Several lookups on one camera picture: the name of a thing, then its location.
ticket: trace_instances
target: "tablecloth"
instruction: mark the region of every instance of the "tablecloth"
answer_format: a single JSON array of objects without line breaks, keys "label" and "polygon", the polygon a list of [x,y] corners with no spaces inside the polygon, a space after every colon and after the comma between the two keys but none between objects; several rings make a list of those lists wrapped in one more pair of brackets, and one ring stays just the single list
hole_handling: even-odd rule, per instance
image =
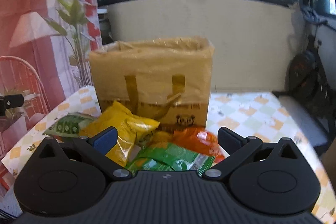
[{"label": "tablecloth", "polygon": [[[77,111],[96,117],[101,114],[94,87],[81,88],[24,136],[2,160],[9,172],[16,177],[45,137],[42,135],[44,130],[57,119]],[[328,176],[307,138],[272,93],[211,94],[206,129],[217,134],[223,126],[243,137],[257,136],[264,142],[292,138],[321,184],[321,193],[312,213],[323,223],[336,221],[336,199]]]}]

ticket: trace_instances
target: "yellow snack bag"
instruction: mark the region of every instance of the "yellow snack bag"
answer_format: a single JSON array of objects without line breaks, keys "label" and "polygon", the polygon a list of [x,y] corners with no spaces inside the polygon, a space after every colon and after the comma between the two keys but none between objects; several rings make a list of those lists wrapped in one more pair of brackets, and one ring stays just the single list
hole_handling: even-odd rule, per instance
[{"label": "yellow snack bag", "polygon": [[165,131],[155,131],[151,138],[150,145],[154,143],[171,142],[172,139],[173,139],[173,134],[171,133],[168,133]]},{"label": "yellow snack bag", "polygon": [[106,157],[124,167],[136,140],[155,130],[159,124],[153,119],[133,115],[128,108],[114,101],[97,120],[82,129],[79,135],[91,138],[108,127],[115,127],[118,130],[118,142]]}]

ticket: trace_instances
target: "brown paper bag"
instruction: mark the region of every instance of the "brown paper bag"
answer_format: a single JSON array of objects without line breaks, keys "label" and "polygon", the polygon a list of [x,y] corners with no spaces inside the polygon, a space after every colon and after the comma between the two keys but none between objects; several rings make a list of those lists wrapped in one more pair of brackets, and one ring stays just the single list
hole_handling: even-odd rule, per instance
[{"label": "brown paper bag", "polygon": [[205,38],[115,42],[91,52],[101,110],[118,100],[163,130],[205,126],[214,47]]}]

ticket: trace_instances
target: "chair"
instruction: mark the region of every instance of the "chair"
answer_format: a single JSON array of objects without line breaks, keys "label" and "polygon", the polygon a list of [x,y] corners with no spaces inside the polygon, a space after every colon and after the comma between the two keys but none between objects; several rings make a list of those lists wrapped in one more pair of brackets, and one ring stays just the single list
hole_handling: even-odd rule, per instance
[{"label": "chair", "polygon": [[[18,92],[29,90],[39,96],[31,100],[32,107],[26,110],[27,117],[20,117],[6,130],[0,130],[0,159],[50,111],[42,81],[27,61],[16,56],[0,56],[0,93],[4,87]],[[0,184],[8,190],[13,181],[13,176],[0,162]]]}]

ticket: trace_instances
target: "green snack package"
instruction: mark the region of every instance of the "green snack package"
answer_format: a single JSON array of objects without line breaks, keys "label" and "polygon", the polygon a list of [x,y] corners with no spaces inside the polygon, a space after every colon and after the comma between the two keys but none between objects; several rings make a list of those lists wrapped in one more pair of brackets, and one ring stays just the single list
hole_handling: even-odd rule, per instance
[{"label": "green snack package", "polygon": [[43,135],[78,138],[80,130],[87,127],[95,119],[95,117],[84,113],[69,113],[44,131]]},{"label": "green snack package", "polygon": [[210,168],[215,157],[206,156],[173,143],[159,143],[144,148],[126,168],[134,175],[138,170],[187,171],[199,175]]}]

